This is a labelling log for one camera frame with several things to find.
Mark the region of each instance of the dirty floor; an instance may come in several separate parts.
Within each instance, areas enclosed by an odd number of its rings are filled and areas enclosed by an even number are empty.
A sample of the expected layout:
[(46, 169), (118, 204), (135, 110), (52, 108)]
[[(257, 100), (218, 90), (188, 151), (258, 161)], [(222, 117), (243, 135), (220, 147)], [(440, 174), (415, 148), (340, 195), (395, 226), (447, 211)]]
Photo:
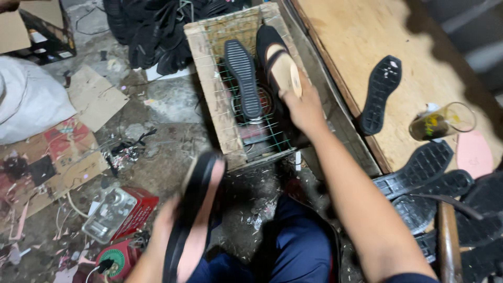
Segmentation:
[[(134, 71), (128, 66), (128, 49), (108, 31), (106, 14), (93, 9), (101, 7), (101, 3), (68, 0), (63, 1), (63, 6), (73, 24), (77, 57), (46, 65), (44, 69), (63, 83), (65, 72), (69, 71), (72, 75), (87, 64), (130, 97), (124, 108), (95, 133), (98, 143), (103, 143), (112, 135), (136, 140), (142, 133), (157, 129), (155, 135), (144, 139), (147, 144), (145, 154), (135, 163), (125, 165), (119, 171), (118, 179), (106, 170), (81, 188), (71, 191), (72, 199), (78, 208), (88, 211), (90, 203), (100, 201), (106, 188), (132, 186), (158, 195), (160, 207), (181, 190), (182, 180), (192, 160), (200, 152), (211, 148), (201, 114), (202, 90), (197, 74), (149, 83), (143, 70)], [(79, 30), (76, 30), (75, 22), (79, 19)], [(101, 33), (86, 35), (82, 32)], [(101, 51), (106, 51), (105, 59), (102, 59)], [(143, 101), (147, 99), (155, 99), (156, 103), (146, 106)], [(333, 215), (323, 185), (305, 165), (301, 171), (295, 171), (293, 159), (289, 156), (246, 173), (225, 176), (218, 201), (222, 211), (221, 224), (212, 231), (209, 250), (219, 247), (249, 264), (262, 241), (262, 227), (273, 217), (282, 188), (292, 178), (300, 180), (308, 199), (320, 214)], [(145, 225), (146, 230), (150, 229), (152, 218)], [(80, 232), (83, 222), (82, 217), (71, 211), (66, 198), (55, 201), (28, 218), (25, 236), (18, 245), (20, 251), (31, 250), (19, 264), (7, 263), (2, 269), (0, 281), (53, 282), (55, 273), (62, 266), (70, 268), (76, 264), (72, 256), (77, 252), (78, 258), (78, 253), (90, 242), (90, 238)], [(53, 238), (58, 232), (57, 225), (65, 233), (56, 241)], [(0, 240), (1, 244), (8, 242), (5, 235)], [(92, 243), (86, 258), (95, 260), (104, 247), (97, 242)], [(77, 274), (85, 278), (92, 268), (89, 264), (81, 264)], [(353, 275), (350, 268), (343, 271), (343, 277), (349, 277), (349, 281), (361, 281), (361, 276)]]

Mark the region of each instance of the white label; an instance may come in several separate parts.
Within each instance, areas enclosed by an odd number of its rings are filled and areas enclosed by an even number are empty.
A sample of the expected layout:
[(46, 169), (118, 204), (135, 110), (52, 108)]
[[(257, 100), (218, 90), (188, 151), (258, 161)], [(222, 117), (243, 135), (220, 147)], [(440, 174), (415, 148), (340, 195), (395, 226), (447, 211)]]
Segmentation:
[(71, 53), (70, 53), (70, 52), (68, 52), (68, 51), (58, 53), (58, 55), (59, 55), (59, 56), (61, 56), (61, 57), (63, 57), (63, 58), (68, 58), (68, 57), (73, 56), (73, 54), (71, 54)]
[(44, 42), (47, 40), (47, 38), (40, 34), (38, 31), (30, 33), (30, 38), (35, 43)]

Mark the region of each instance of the white cord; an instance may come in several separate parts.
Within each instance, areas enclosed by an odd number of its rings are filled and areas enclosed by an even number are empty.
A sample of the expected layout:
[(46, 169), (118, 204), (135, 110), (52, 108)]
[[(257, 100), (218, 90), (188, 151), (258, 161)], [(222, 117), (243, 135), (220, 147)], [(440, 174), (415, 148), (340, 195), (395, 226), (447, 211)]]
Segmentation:
[(91, 270), (91, 272), (89, 272), (88, 274), (88, 277), (86, 278), (86, 283), (88, 283), (88, 280), (89, 280), (89, 276), (91, 276), (91, 274), (93, 274), (93, 272), (95, 272), (96, 270), (98, 270), (98, 268), (100, 268), (100, 266), (96, 266), (95, 269)]
[(70, 203), (71, 207), (73, 208), (73, 210), (75, 210), (78, 214), (82, 215), (83, 217), (85, 218), (89, 218), (89, 216), (83, 212), (80, 211), (80, 209), (78, 209), (75, 204), (73, 203), (73, 201), (71, 200), (71, 196), (70, 196), (70, 192), (67, 192), (66, 193), (66, 196), (68, 197), (68, 202)]

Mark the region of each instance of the person's right hand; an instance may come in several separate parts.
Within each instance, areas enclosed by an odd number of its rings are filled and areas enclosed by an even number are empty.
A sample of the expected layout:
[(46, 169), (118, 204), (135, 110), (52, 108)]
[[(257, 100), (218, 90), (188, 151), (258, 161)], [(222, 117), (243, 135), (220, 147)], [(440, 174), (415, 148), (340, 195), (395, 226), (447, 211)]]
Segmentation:
[(325, 116), (321, 107), (318, 91), (311, 85), (304, 72), (299, 68), (302, 96), (298, 98), (293, 90), (279, 91), (279, 97), (290, 109), (292, 122), (309, 139), (328, 130)]

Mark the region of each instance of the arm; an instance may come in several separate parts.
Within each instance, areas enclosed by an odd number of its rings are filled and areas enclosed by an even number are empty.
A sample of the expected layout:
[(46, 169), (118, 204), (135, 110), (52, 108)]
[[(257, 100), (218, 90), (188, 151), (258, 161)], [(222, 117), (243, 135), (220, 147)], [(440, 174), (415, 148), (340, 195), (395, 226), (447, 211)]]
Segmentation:
[(294, 124), (311, 140), (325, 174), (332, 205), (358, 252), (371, 282), (400, 273), (436, 278), (391, 203), (358, 166), (326, 125), (318, 92), (299, 70), (302, 97), (280, 93)]

